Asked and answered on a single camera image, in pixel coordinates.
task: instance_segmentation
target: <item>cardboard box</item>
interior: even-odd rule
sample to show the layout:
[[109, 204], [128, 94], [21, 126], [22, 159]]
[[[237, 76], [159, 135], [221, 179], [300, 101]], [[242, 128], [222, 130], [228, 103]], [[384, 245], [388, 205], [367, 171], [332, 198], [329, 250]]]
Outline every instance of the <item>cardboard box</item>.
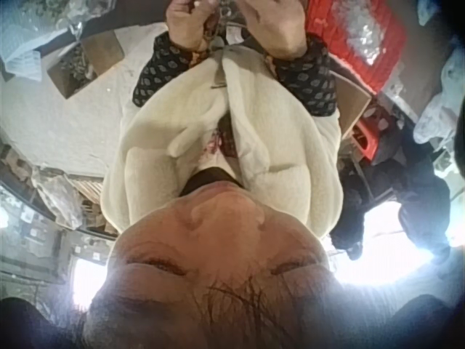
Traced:
[[[72, 62], [82, 62], [86, 73], [73, 73]], [[124, 58], [124, 51], [113, 31], [83, 39], [63, 50], [47, 73], [64, 98], [75, 95]]]
[[350, 136], [352, 128], [363, 115], [371, 101], [371, 95], [358, 85], [333, 72], [336, 77], [337, 103], [340, 112], [339, 125], [342, 139]]

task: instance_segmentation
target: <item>red stool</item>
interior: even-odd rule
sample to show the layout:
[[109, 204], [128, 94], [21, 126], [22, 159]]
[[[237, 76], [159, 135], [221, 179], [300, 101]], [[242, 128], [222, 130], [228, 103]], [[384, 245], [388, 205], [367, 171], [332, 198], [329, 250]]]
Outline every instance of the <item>red stool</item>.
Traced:
[[354, 125], [352, 140], [368, 160], [372, 161], [379, 147], [379, 129], [371, 119], [361, 118]]

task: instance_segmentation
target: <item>floor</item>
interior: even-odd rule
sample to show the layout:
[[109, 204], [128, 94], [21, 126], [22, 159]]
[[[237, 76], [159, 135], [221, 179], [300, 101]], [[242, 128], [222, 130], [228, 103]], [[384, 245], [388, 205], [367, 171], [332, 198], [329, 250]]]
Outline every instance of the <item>floor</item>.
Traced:
[[118, 29], [125, 59], [65, 100], [47, 75], [59, 52], [42, 60], [42, 82], [1, 80], [0, 135], [25, 159], [69, 174], [103, 177], [118, 144], [120, 121], [162, 23]]

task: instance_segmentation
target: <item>nose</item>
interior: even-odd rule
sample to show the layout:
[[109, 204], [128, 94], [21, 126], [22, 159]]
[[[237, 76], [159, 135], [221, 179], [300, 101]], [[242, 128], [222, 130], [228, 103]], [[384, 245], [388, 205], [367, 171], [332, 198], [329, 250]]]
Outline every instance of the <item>nose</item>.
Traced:
[[192, 210], [203, 270], [217, 281], [245, 281], [259, 268], [263, 207], [245, 193], [219, 193]]

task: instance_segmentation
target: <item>woman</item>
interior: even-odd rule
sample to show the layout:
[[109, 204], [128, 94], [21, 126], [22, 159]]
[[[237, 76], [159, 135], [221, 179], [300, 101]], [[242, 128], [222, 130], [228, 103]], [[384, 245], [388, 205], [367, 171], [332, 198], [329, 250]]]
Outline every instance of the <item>woman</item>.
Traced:
[[318, 240], [342, 202], [328, 50], [299, 0], [240, 0], [267, 56], [209, 52], [218, 2], [190, 4], [167, 10], [105, 178], [122, 235], [86, 316], [93, 348], [271, 348], [297, 338], [291, 300], [339, 289]]

